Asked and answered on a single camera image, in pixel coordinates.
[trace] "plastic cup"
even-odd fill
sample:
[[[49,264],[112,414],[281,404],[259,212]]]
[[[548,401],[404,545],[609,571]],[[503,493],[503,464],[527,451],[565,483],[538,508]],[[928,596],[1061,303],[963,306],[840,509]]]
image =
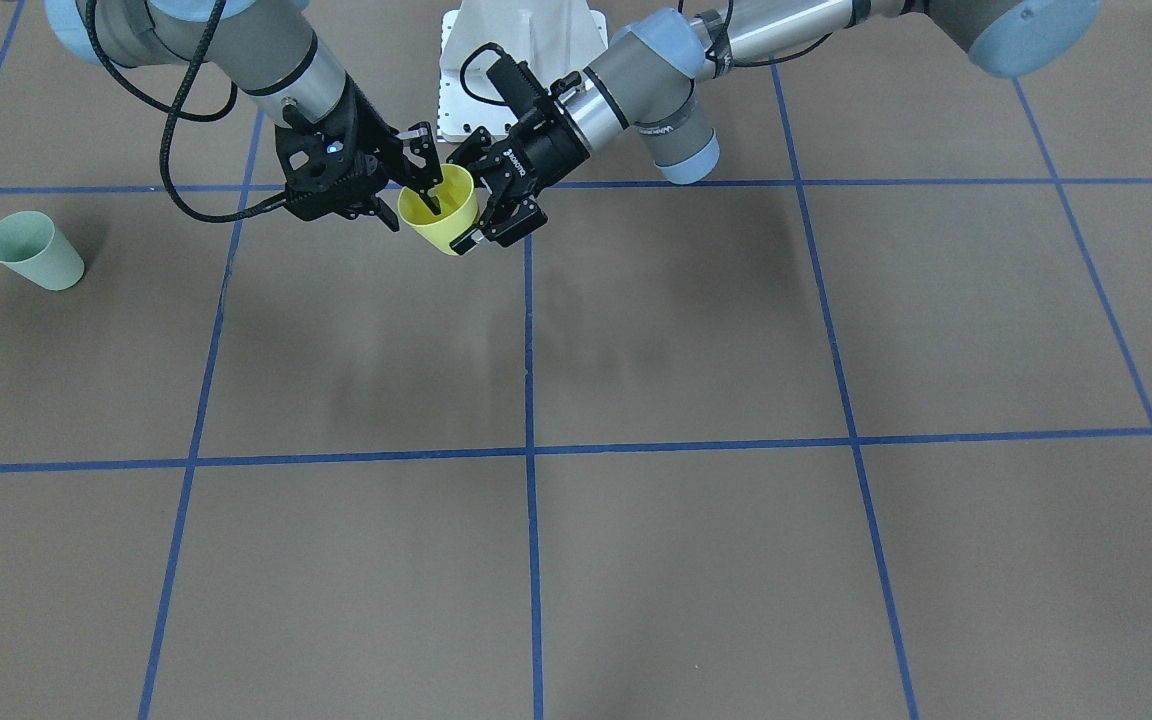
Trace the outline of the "plastic cup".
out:
[[[86,270],[65,233],[35,210],[0,220],[0,264],[52,291],[74,287]]]
[[[470,229],[479,219],[479,199],[473,191],[473,176],[460,165],[444,164],[444,182],[434,188],[442,213],[431,213],[419,194],[411,188],[403,188],[397,194],[397,217],[404,223],[411,225],[435,249],[447,255],[456,255],[452,250],[452,241]]]

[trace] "white mounting plate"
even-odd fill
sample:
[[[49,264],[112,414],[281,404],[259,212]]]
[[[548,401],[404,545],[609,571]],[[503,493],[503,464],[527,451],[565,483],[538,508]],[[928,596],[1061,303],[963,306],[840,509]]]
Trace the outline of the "white mounting plate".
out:
[[[456,25],[456,17],[460,10],[450,10],[444,15],[444,44],[440,51],[447,50],[447,38],[452,36],[452,28]],[[602,45],[607,46],[607,15],[598,10],[590,10],[593,15],[594,25],[602,36]],[[508,108],[498,108],[495,105],[479,103],[465,94],[461,88],[460,73],[456,70],[442,70],[438,81],[438,139],[442,142],[465,142],[473,129],[483,126],[488,128],[493,137],[498,141],[506,136],[515,122],[516,118]],[[538,78],[545,85],[558,78]]]

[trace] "floor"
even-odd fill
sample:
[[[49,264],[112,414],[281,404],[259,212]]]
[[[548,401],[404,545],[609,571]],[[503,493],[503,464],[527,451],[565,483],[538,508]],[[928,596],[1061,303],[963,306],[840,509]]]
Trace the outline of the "floor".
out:
[[[399,124],[453,5],[310,17]],[[707,182],[623,137],[449,259],[191,222],[0,3],[0,218],[88,260],[0,268],[0,717],[1152,717],[1152,0],[1020,83],[880,18],[702,92]],[[248,104],[175,169],[279,180]]]

